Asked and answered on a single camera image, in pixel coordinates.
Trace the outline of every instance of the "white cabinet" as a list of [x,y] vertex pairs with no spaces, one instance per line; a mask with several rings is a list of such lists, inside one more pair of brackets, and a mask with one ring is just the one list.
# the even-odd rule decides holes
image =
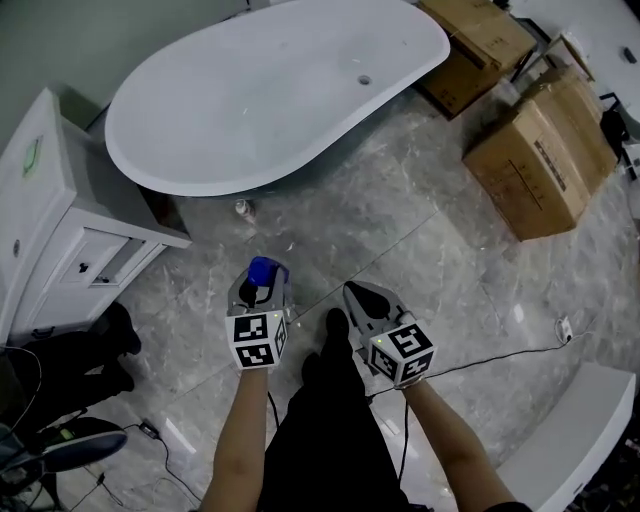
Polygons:
[[88,328],[164,248],[190,243],[45,89],[0,158],[0,344]]

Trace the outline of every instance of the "gray marble tile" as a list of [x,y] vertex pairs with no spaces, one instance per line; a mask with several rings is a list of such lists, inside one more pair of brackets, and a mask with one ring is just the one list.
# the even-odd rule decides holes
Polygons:
[[[393,434],[385,424],[380,423],[379,426],[396,472],[399,472],[404,448],[404,432]],[[417,423],[409,427],[409,444],[401,488],[410,503],[426,505],[438,512],[457,510],[444,472]]]
[[120,294],[136,330],[186,290],[205,269],[204,251],[198,244],[187,249],[165,249]]
[[126,360],[136,389],[124,396],[149,414],[232,362],[224,329],[226,295],[183,293],[138,331],[142,352]]
[[440,212],[355,279],[391,288],[415,315],[430,321],[478,276],[473,249]]
[[194,244],[246,242],[257,233],[253,224],[236,213],[233,199],[176,197],[175,202]]
[[170,468],[179,476],[213,464],[218,437],[231,409],[239,377],[226,366],[150,419],[170,450]]

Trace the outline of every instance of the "black pants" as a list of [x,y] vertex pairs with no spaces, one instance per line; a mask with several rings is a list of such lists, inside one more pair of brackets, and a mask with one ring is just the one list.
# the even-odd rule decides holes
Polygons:
[[327,340],[267,449],[258,510],[408,507],[349,341]]
[[[102,365],[115,363],[124,348],[117,339],[88,332],[73,332],[55,338],[32,341],[24,347],[33,352],[42,367],[42,384],[29,411],[20,422],[18,434],[34,433],[55,420],[117,395],[120,379],[110,373],[85,375]],[[9,360],[31,400],[38,385],[38,366],[29,354],[10,351]]]

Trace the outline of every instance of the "marble floor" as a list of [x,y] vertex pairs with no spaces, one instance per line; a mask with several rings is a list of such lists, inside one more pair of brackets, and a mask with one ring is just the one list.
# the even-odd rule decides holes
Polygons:
[[[257,199],[255,224],[237,217],[230,199],[178,199],[193,245],[165,251],[120,299],[143,343],[141,354],[123,360],[136,389],[91,413],[122,426],[151,420],[167,440],[173,471],[202,495],[238,382],[223,328],[226,293],[255,255],[281,261],[293,276],[296,319],[269,383],[280,417],[300,385],[303,359],[320,347],[323,314],[341,304],[342,284],[352,278],[394,289],[427,321],[439,350],[434,372],[554,346],[563,315],[575,334],[585,333],[560,351],[432,380],[496,465],[545,417],[581,361],[639,370],[638,240],[625,177],[608,179],[574,231],[517,242],[461,163],[470,138],[504,106],[502,96],[494,92],[448,122],[406,90],[296,173],[306,183],[284,183]],[[358,365],[369,392],[387,387]],[[403,408],[396,391],[372,405],[396,465]],[[409,430],[403,489],[415,503],[454,510],[413,416]],[[61,475],[63,501],[73,506],[104,471],[127,510],[194,508],[168,480],[162,445],[129,432],[113,457]],[[121,507],[100,488],[77,508],[89,510]]]

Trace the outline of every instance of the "wall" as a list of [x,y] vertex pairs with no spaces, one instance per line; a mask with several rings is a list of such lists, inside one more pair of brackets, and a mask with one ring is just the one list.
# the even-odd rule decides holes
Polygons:
[[246,7],[246,0],[0,2],[0,151],[46,85],[80,94],[56,86],[65,115],[82,124],[146,57]]
[[640,63],[622,58],[628,47],[640,60],[640,20],[624,0],[511,0],[513,14],[533,19],[550,36],[571,33],[587,56],[598,92],[613,90],[640,119]]

